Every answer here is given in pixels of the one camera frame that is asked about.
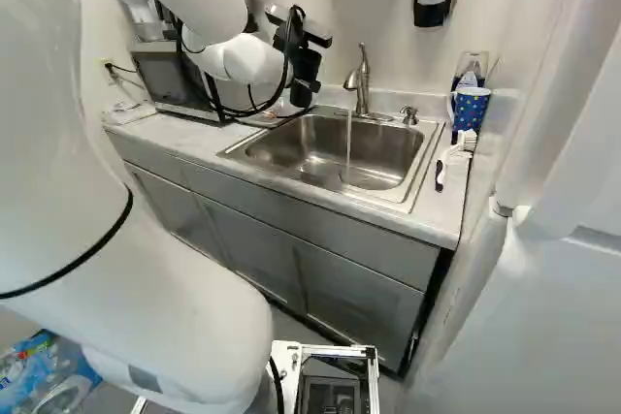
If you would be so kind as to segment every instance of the water stream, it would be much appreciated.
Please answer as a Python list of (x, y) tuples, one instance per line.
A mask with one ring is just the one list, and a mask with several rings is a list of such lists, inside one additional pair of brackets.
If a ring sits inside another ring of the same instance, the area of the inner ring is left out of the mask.
[(351, 154), (351, 108), (347, 109), (347, 162), (345, 164), (345, 180), (349, 184), (349, 157)]

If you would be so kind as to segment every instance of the gray countertop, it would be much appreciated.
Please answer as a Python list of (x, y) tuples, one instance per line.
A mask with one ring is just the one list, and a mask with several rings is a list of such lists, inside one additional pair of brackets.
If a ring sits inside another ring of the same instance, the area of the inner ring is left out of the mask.
[[(424, 107), (420, 110), (423, 117), (428, 114)], [(432, 117), (438, 118), (438, 114), (433, 114)], [(108, 125), (106, 130), (154, 144), (180, 159), (290, 197), (454, 250), (461, 232), (469, 162), (465, 159), (452, 161), (446, 174), (444, 191), (436, 192), (435, 161), (439, 154), (450, 146), (450, 131), (447, 126), (441, 134), (429, 171), (410, 213), (383, 209), (301, 181), (274, 176), (255, 167), (216, 155), (230, 145), (260, 131), (257, 128), (238, 123), (218, 127), (159, 113), (123, 126)]]

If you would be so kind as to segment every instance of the dish brush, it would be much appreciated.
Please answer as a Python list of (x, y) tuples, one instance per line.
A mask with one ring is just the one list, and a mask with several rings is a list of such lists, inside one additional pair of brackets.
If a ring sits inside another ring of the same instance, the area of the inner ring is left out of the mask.
[(457, 144), (445, 149), (438, 162), (436, 162), (436, 191), (444, 190), (444, 177), (446, 175), (447, 162), (451, 157), (459, 155), (462, 158), (472, 159), (476, 149), (477, 134), (475, 130), (460, 131)]

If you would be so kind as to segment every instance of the stainless steel sink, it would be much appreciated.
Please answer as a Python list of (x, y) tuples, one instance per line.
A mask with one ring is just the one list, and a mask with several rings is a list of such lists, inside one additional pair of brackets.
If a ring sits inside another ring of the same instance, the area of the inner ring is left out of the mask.
[(346, 116), (320, 107), (218, 155), (385, 207), (406, 204), (398, 210), (409, 211), (438, 141), (439, 123), (407, 126), (354, 117), (349, 164), (347, 126)]

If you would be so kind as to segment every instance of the blue cup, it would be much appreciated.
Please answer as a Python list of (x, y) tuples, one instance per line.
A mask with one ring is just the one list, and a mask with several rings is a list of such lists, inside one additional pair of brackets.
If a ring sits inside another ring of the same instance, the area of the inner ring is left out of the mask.
[(447, 110), (453, 120), (453, 132), (475, 130), (483, 124), (492, 91), (484, 87), (462, 87), (450, 93), (448, 101), (455, 101), (455, 113), (449, 105)]

